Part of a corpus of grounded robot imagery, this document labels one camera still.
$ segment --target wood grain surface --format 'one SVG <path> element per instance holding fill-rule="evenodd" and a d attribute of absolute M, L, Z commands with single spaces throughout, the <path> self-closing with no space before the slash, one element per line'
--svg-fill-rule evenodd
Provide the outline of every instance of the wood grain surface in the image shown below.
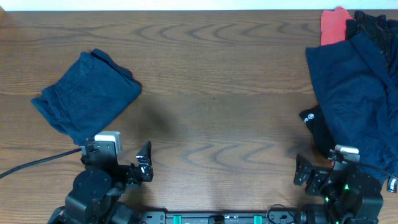
<path fill-rule="evenodd" d="M 328 166 L 298 113 L 317 104 L 305 48 L 321 11 L 8 12 L 0 28 L 0 172 L 76 148 L 30 99 L 99 48 L 130 69 L 142 95 L 106 129 L 121 164 L 152 141 L 154 180 L 128 190 L 135 207 L 266 210 L 320 198 L 293 185 L 295 156 Z M 398 19 L 397 11 L 370 11 Z M 0 180 L 0 223 L 46 223 L 77 174 L 74 154 Z M 397 196 L 382 191 L 381 223 Z"/>

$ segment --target white backdrop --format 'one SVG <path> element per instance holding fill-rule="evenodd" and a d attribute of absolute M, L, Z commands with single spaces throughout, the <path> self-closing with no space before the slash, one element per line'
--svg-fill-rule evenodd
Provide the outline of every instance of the white backdrop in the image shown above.
<path fill-rule="evenodd" d="M 0 0 L 6 11 L 398 9 L 398 0 Z"/>

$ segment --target black fabric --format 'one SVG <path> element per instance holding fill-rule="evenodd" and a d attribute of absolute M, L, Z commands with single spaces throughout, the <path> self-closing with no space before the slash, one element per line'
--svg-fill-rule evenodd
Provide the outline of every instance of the black fabric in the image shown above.
<path fill-rule="evenodd" d="M 397 37 L 391 52 L 397 53 Z M 386 57 L 364 33 L 349 41 L 307 49 L 312 85 L 337 144 L 357 147 L 361 162 L 397 173 L 398 61 Z M 386 175 L 359 167 L 382 183 Z"/>
<path fill-rule="evenodd" d="M 375 45 L 386 56 L 386 70 L 390 69 L 393 61 L 392 39 L 394 37 L 394 29 L 398 28 L 396 21 L 387 20 L 386 15 L 370 16 L 362 11 L 355 12 L 355 20 L 346 22 L 346 38 L 349 39 L 354 35 L 362 32 L 370 37 Z"/>
<path fill-rule="evenodd" d="M 141 94 L 129 70 L 105 52 L 94 49 L 80 58 L 33 105 L 56 130 L 83 145 Z"/>
<path fill-rule="evenodd" d="M 335 148 L 335 141 L 331 136 L 322 110 L 319 106 L 305 110 L 299 114 L 307 125 L 308 130 L 313 134 L 313 140 L 318 150 L 325 158 L 330 157 L 329 150 Z"/>

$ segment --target pile of clothes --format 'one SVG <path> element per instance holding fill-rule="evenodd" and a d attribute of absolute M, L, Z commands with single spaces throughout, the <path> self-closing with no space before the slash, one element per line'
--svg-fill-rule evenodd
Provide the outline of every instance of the pile of clothes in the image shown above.
<path fill-rule="evenodd" d="M 327 157 L 336 144 L 398 173 L 398 21 L 342 7 L 324 11 L 321 47 L 307 48 L 319 106 L 300 113 Z M 387 175 L 359 167 L 383 183 Z"/>

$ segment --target navy blue fabric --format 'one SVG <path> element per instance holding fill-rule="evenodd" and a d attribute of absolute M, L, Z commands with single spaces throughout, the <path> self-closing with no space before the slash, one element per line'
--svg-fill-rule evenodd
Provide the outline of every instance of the navy blue fabric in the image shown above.
<path fill-rule="evenodd" d="M 59 81 L 32 99 L 56 130 L 83 145 L 141 94 L 129 70 L 99 49 L 82 52 Z"/>
<path fill-rule="evenodd" d="M 397 53 L 395 39 L 393 52 Z M 361 162 L 397 173 L 398 90 L 394 57 L 386 57 L 365 34 L 307 49 L 312 85 L 337 144 L 357 147 Z M 359 167 L 384 182 L 386 175 Z"/>

